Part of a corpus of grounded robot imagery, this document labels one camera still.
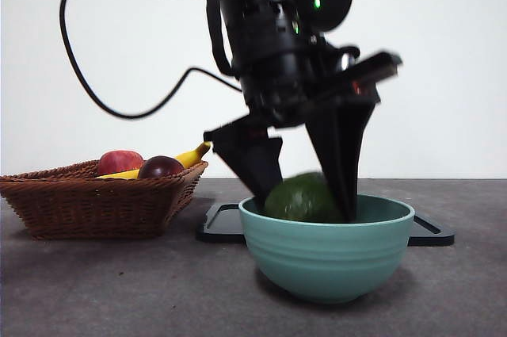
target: black tray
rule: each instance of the black tray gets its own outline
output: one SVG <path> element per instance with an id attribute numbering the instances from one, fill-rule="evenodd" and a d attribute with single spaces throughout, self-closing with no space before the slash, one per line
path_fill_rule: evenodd
<path id="1" fill-rule="evenodd" d="M 409 246 L 451 246 L 455 232 L 416 213 Z M 238 204 L 214 204 L 196 237 L 204 242 L 245 243 Z"/>

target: gray tabletop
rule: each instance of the gray tabletop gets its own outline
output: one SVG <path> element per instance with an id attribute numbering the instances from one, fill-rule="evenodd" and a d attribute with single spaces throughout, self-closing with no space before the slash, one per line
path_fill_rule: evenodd
<path id="1" fill-rule="evenodd" d="M 505 336 L 507 181 L 361 180 L 451 226 L 450 247 L 409 247 L 389 281 L 343 305 L 300 301 L 242 244 L 195 230 L 216 202 L 248 197 L 203 179 L 167 233 L 149 240 L 30 239 L 2 200 L 2 336 Z"/>

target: cable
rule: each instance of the cable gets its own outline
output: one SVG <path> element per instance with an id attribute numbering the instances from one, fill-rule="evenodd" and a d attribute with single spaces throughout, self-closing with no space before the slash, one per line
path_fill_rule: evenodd
<path id="1" fill-rule="evenodd" d="M 199 71 L 200 73 L 206 74 L 219 82 L 229 86 L 231 89 L 241 92 L 241 89 L 238 87 L 231 85 L 229 82 L 221 79 L 219 76 L 214 75 L 213 73 L 206 71 L 204 69 L 201 69 L 200 67 L 190 67 L 183 73 L 181 78 L 177 81 L 174 88 L 166 95 L 165 98 L 162 99 L 160 103 L 158 103 L 155 107 L 152 109 L 147 110 L 144 113 L 137 113 L 137 114 L 126 114 L 126 113 L 119 113 L 114 109 L 111 109 L 108 107 L 101 99 L 98 98 L 98 96 L 93 92 L 91 87 L 88 85 L 88 82 L 86 81 L 85 77 L 83 76 L 81 69 L 79 68 L 78 62 L 76 61 L 74 57 L 74 53 L 72 52 L 71 43 L 69 41 L 69 36 L 67 34 L 67 23 L 65 22 L 65 9 L 67 7 L 67 0 L 61 0 L 60 1 L 60 7 L 59 7 L 59 23 L 60 23 L 60 31 L 62 33 L 63 38 L 63 44 L 65 45 L 65 50 L 67 51 L 67 55 L 69 57 L 69 60 L 71 62 L 72 68 L 74 69 L 75 74 L 77 75 L 79 82 L 81 83 L 83 89 L 85 89 L 86 93 L 92 98 L 92 100 L 95 102 L 96 105 L 98 105 L 101 109 L 103 109 L 106 113 L 109 113 L 115 117 L 120 117 L 122 119 L 139 119 L 142 117 L 147 117 L 151 115 L 152 113 L 158 111 L 161 107 L 163 107 L 178 91 L 178 89 L 181 87 L 181 84 L 185 81 L 187 76 L 192 71 Z"/>

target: wicker basket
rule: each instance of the wicker basket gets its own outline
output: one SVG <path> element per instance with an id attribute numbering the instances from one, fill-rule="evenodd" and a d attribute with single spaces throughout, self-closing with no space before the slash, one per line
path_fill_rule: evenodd
<path id="1" fill-rule="evenodd" d="M 98 160 L 0 177 L 0 194 L 34 239 L 150 238 L 193 198 L 208 166 L 165 178 L 95 178 Z"/>

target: banana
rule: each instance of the banana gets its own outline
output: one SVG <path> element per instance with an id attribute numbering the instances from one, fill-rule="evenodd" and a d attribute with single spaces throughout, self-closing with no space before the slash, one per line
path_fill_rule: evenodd
<path id="1" fill-rule="evenodd" d="M 212 144 L 209 141 L 204 141 L 196 149 L 183 152 L 176 156 L 175 159 L 179 161 L 185 169 L 190 168 L 200 162 L 211 146 Z"/>
<path id="2" fill-rule="evenodd" d="M 133 169 L 118 173 L 104 174 L 103 176 L 98 176 L 97 178 L 123 178 L 125 180 L 132 180 L 133 178 L 137 178 L 138 174 L 139 169 Z"/>

